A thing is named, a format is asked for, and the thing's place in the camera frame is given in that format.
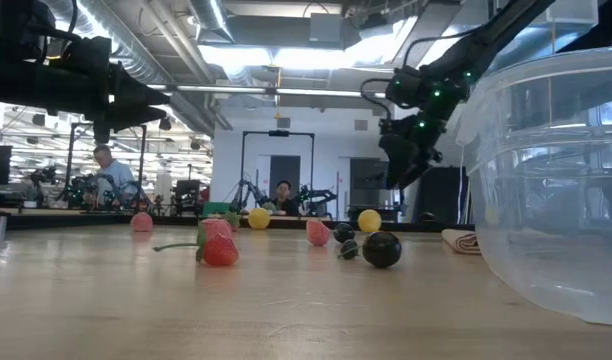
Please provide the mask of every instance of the cloth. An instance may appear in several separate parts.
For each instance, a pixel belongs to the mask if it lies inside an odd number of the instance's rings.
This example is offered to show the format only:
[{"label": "cloth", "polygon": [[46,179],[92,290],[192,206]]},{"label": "cloth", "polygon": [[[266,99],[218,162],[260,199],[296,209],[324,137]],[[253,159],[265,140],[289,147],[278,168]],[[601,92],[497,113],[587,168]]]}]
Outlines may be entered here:
[{"label": "cloth", "polygon": [[[119,191],[122,193],[122,198],[129,198],[137,193],[137,187],[129,184],[129,182],[135,181],[135,177],[133,176],[133,172],[130,171],[130,167],[128,165],[122,164],[117,160],[113,160],[108,167],[102,169],[100,172],[113,177],[115,186],[117,186]],[[97,181],[97,186],[97,201],[104,203],[104,191],[112,191],[113,187],[108,181],[106,181],[106,179],[99,179]]]},{"label": "cloth", "polygon": [[460,254],[479,255],[477,235],[473,231],[446,229],[442,231],[444,241]]},{"label": "cloth", "polygon": [[300,216],[299,206],[295,200],[286,199],[281,206],[277,205],[278,199],[273,199],[272,203],[275,204],[277,210],[286,211],[286,216]]}]

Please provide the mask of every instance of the shirt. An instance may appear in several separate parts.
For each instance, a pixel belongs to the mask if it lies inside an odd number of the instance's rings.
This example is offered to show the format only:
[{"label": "shirt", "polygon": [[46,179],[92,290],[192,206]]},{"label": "shirt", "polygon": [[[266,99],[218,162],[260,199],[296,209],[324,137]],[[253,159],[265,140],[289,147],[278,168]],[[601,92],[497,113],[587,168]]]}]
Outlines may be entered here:
[{"label": "shirt", "polygon": [[[119,191],[124,195],[134,195],[137,193],[137,188],[134,185],[128,184],[131,181],[135,181],[135,177],[133,176],[133,172],[130,171],[130,167],[126,164],[122,164],[117,160],[113,160],[113,162],[104,169],[101,169],[100,173],[105,175],[110,175],[113,177],[113,181],[115,182],[115,186],[119,189]],[[97,181],[97,201],[103,203],[104,202],[104,191],[112,191],[113,187],[106,181],[106,179],[99,179]]]},{"label": "shirt", "polygon": [[274,199],[272,201],[273,204],[275,204],[275,206],[277,207],[277,210],[286,211],[287,216],[299,216],[300,215],[299,207],[297,206],[297,203],[295,202],[295,200],[286,199],[284,200],[281,206],[277,206],[278,200],[279,199]]}]

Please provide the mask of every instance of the table surface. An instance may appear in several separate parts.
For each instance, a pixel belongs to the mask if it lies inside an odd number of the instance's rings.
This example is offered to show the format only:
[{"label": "table surface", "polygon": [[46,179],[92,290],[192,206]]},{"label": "table surface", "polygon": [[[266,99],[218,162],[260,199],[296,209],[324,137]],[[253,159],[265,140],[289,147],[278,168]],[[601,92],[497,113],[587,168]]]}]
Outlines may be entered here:
[{"label": "table surface", "polygon": [[0,359],[612,359],[612,327],[527,302],[438,235],[400,235],[389,270],[297,230],[240,230],[229,268],[151,250],[194,235],[9,232]]}]

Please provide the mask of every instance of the metal frame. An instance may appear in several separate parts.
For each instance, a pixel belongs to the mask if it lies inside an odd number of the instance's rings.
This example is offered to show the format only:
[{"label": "metal frame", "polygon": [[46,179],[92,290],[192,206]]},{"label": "metal frame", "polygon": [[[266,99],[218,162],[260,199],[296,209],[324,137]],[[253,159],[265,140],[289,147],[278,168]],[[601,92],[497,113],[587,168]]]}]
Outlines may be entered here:
[{"label": "metal frame", "polygon": [[[65,179],[65,185],[64,185],[64,191],[62,191],[62,193],[59,195],[58,199],[62,198],[62,196],[66,195],[66,189],[68,188],[68,185],[70,183],[70,175],[71,175],[71,168],[73,166],[73,148],[75,147],[75,129],[77,129],[78,126],[90,126],[92,125],[92,123],[72,123],[70,124],[70,140],[68,143],[68,160],[66,163],[66,179]],[[137,193],[135,194],[135,213],[139,212],[139,201],[141,200],[141,196],[142,196],[142,178],[144,176],[144,152],[146,150],[146,125],[140,125],[139,126],[142,129],[142,146],[140,149],[140,153],[139,153],[139,178],[136,181],[137,183]]]},{"label": "metal frame", "polygon": [[[269,137],[279,137],[277,135],[273,135],[276,133],[275,131],[244,131],[242,133],[242,157],[241,157],[241,168],[239,171],[239,179],[244,180],[244,156],[246,155],[246,136],[251,134],[260,134],[260,135],[268,135]],[[313,168],[315,162],[315,133],[302,133],[302,132],[282,132],[282,134],[287,135],[287,137],[291,136],[309,136],[310,141],[310,186],[313,187]]]}]

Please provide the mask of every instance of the strawberry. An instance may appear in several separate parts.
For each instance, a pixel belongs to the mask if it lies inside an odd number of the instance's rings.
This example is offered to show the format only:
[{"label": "strawberry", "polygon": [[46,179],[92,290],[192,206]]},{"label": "strawberry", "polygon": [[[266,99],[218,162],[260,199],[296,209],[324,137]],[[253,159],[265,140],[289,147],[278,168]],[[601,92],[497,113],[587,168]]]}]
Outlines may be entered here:
[{"label": "strawberry", "polygon": [[233,240],[216,234],[204,244],[204,261],[211,266],[233,265],[239,259],[239,252]]}]

